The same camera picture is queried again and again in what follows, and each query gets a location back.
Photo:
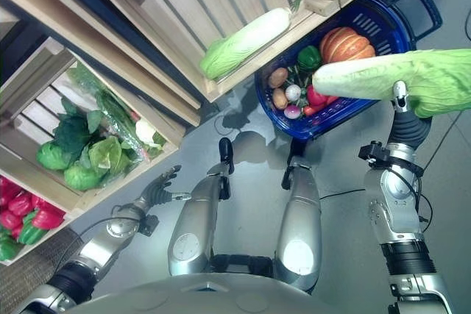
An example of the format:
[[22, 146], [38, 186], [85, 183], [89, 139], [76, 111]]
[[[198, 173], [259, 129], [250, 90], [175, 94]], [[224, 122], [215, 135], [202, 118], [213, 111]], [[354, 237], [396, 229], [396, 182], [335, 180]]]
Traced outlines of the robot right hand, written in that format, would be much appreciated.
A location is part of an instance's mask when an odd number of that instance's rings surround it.
[[399, 80], [392, 87], [394, 118], [388, 143], [401, 143], [416, 150], [426, 139], [432, 124], [432, 117], [419, 118], [411, 107], [404, 81]]

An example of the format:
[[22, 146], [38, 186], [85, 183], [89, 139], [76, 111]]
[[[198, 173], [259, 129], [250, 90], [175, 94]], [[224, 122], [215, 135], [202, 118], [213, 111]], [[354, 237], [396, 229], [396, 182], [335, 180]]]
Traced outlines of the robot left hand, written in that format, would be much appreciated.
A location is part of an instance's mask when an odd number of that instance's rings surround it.
[[175, 165], [159, 177], [150, 182], [142, 191], [141, 199], [149, 207], [166, 204], [171, 201], [188, 201], [191, 199], [189, 192], [170, 192], [166, 188], [171, 185], [171, 181], [177, 177], [181, 165]]

